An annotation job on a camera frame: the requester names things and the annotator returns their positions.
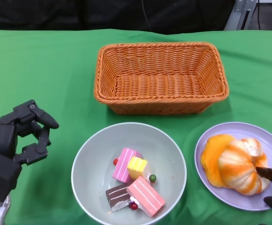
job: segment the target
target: orange bread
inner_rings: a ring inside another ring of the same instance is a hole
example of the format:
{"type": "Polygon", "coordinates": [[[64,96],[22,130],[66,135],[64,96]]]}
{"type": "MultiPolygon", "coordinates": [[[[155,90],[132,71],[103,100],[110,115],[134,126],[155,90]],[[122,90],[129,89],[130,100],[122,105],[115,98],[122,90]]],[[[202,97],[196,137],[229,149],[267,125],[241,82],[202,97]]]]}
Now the orange bread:
{"type": "Polygon", "coordinates": [[[201,155],[200,162],[205,170],[209,182],[218,188],[228,187],[221,179],[218,168],[218,159],[222,152],[235,138],[231,135],[216,135],[207,140],[206,148],[201,155]]]}
{"type": "Polygon", "coordinates": [[[222,181],[243,195],[258,194],[270,183],[258,175],[255,166],[268,164],[261,144],[254,138],[233,140],[218,159],[222,181]]]}

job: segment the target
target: red bead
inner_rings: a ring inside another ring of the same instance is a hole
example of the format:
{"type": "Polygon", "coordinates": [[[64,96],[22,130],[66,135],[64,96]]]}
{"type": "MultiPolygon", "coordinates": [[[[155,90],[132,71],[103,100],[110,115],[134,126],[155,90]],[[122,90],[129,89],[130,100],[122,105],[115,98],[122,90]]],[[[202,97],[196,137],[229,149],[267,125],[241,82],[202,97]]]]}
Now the red bead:
{"type": "Polygon", "coordinates": [[[113,164],[116,165],[117,162],[118,162],[118,159],[116,158],[116,159],[114,159],[113,164]]]}
{"type": "Polygon", "coordinates": [[[137,208],[138,208],[138,205],[136,204],[136,203],[131,203],[131,209],[132,210],[137,210],[137,208]]]}

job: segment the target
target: purple plate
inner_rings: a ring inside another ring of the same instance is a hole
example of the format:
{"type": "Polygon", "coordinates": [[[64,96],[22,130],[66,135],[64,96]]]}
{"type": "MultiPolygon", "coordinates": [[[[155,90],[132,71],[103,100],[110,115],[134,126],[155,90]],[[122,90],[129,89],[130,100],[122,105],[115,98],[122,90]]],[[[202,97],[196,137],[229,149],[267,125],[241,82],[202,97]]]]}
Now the purple plate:
{"type": "Polygon", "coordinates": [[[202,182],[217,198],[242,210],[260,211],[269,209],[270,207],[264,203],[263,198],[266,196],[272,196],[272,184],[270,184],[265,191],[258,195],[245,196],[232,189],[223,187],[216,188],[209,183],[200,163],[200,156],[205,148],[207,139],[218,134],[230,134],[238,139],[245,137],[253,137],[258,139],[261,142],[263,150],[268,158],[268,165],[270,168],[272,168],[272,134],[260,127],[256,127],[248,123],[221,123],[208,129],[200,137],[194,154],[195,166],[202,182]]]}

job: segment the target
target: green tablecloth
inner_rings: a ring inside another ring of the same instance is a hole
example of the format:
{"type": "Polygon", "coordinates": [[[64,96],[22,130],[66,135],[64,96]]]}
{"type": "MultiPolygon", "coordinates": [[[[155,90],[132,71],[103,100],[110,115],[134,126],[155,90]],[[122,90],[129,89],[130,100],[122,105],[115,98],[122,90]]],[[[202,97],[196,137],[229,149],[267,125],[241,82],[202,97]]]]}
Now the green tablecloth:
{"type": "MultiPolygon", "coordinates": [[[[272,225],[272,210],[249,212],[218,200],[194,164],[199,137],[211,126],[241,121],[272,133],[272,31],[205,32],[164,36],[139,31],[0,31],[0,116],[27,100],[60,124],[51,131],[47,159],[24,166],[11,192],[7,225],[96,225],[80,209],[70,174],[82,144],[111,124],[135,121],[162,129],[181,148],[188,169],[185,192],[160,225],[272,225]],[[208,41],[221,54],[229,98],[201,115],[120,116],[93,97],[96,55],[110,43],[208,41]]],[[[35,142],[19,139],[21,147],[35,142]]]]}

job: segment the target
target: wicker basket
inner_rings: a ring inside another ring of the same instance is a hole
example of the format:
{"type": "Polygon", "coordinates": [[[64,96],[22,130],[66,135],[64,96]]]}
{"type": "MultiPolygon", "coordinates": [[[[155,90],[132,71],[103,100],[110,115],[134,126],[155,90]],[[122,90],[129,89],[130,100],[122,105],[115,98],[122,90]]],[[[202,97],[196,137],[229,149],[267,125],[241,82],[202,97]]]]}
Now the wicker basket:
{"type": "Polygon", "coordinates": [[[118,114],[201,113],[228,92],[209,43],[107,45],[98,54],[94,96],[118,114]]]}

